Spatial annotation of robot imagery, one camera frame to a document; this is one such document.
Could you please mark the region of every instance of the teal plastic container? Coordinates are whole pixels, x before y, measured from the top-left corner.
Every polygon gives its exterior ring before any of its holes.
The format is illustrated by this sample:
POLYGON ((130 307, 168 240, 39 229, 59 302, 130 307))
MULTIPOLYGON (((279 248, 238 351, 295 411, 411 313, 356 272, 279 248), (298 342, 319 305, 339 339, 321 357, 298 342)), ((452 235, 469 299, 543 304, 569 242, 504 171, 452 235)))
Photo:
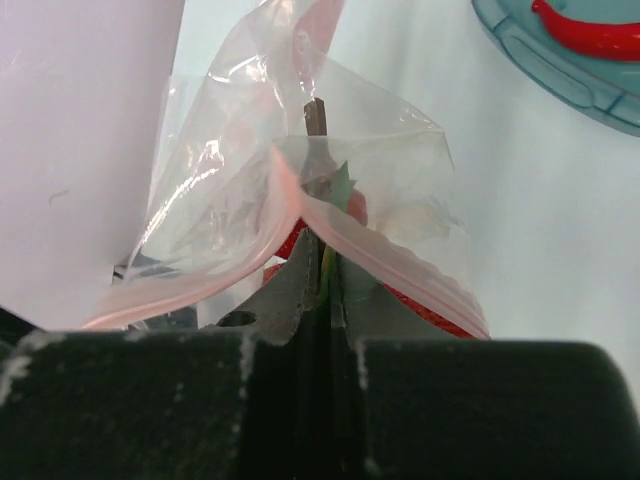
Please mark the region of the teal plastic container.
MULTIPOLYGON (((640 136, 640 63, 612 62, 567 50, 531 11, 533 0, 472 0, 502 52, 567 105, 640 136)), ((549 0, 564 16, 596 23, 640 22, 640 0, 549 0)))

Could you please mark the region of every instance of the ziplock bag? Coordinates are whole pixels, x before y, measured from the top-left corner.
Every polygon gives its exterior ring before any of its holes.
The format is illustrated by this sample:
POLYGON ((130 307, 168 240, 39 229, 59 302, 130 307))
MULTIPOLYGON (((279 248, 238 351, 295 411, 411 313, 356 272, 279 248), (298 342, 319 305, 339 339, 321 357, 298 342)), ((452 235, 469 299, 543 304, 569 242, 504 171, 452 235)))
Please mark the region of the ziplock bag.
POLYGON ((444 132, 326 57, 341 9, 271 0, 234 28, 173 122, 179 134, 158 148, 170 153, 146 228, 87 328, 119 328, 257 278, 302 217, 381 282, 488 336, 466 278, 444 132), (308 137, 304 108, 317 98, 328 135, 308 137), (360 214, 345 213, 354 198, 360 214))

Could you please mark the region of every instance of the white surface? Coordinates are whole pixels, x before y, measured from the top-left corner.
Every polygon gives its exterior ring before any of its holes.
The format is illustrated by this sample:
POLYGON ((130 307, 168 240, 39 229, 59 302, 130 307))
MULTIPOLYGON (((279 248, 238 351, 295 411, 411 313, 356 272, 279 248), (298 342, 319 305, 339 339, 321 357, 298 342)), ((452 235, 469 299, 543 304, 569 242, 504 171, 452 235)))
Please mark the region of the white surface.
POLYGON ((80 325, 146 205, 184 0, 0 0, 0 304, 80 325))
MULTIPOLYGON (((255 3, 189 0, 177 73, 204 73, 228 30, 255 3)), ((471 273, 493 335, 600 344, 640 398, 640 139, 582 116, 526 78, 485 37, 468 0, 349 0, 331 56, 411 101, 447 131, 475 243, 471 273)), ((73 85, 78 88, 81 80, 73 85)), ((45 116, 37 124, 48 130, 61 120, 45 116)), ((64 131, 83 122, 73 120, 64 131)), ((32 135, 20 156, 22 170, 0 177, 0 218, 12 219, 11 228, 2 226, 9 238, 5 251, 19 252, 0 261, 0 303, 23 312, 42 312, 43 305, 64 310, 59 302, 77 300, 80 294, 55 298, 64 291, 51 283, 55 269, 72 259, 84 262, 75 276, 78 285, 106 274, 104 263, 122 255, 135 236, 132 225, 144 204, 140 192, 115 186, 133 174, 122 168, 127 162, 118 168, 110 163, 123 157, 113 151, 122 148, 116 136, 99 145, 89 137, 83 155, 69 147, 70 160, 61 160, 61 150, 56 163, 46 148, 54 133, 32 135), (82 161, 89 152, 98 155, 93 167, 82 161), (100 182, 96 168, 102 169, 100 182), (66 188, 69 194, 53 201, 60 213, 47 216, 55 210, 49 195, 66 188), (107 190, 114 203, 106 202, 107 190), (96 220, 93 212, 106 220, 96 220), (107 237, 116 226, 122 233, 107 237), (67 242, 56 260, 60 248, 51 236, 59 235, 67 242), (40 279, 33 275, 38 264, 46 265, 40 279)))

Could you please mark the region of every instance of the white wall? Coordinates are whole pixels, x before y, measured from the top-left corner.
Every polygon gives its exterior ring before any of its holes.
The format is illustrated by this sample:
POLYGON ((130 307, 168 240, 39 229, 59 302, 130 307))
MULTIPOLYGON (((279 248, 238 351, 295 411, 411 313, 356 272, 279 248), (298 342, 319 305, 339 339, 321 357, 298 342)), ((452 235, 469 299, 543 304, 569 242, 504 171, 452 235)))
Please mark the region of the white wall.
POLYGON ((184 0, 0 1, 0 304, 78 326, 131 250, 184 0))

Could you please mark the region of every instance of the screw hole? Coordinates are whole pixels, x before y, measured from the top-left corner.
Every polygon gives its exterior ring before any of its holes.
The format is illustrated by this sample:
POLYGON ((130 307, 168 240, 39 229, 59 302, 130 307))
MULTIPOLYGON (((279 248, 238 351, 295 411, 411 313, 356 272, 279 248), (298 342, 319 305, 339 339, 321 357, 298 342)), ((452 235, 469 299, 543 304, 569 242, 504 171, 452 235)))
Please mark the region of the screw hole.
POLYGON ((245 327, 256 321, 256 314, 253 312, 233 311, 227 313, 218 322, 219 327, 245 327))

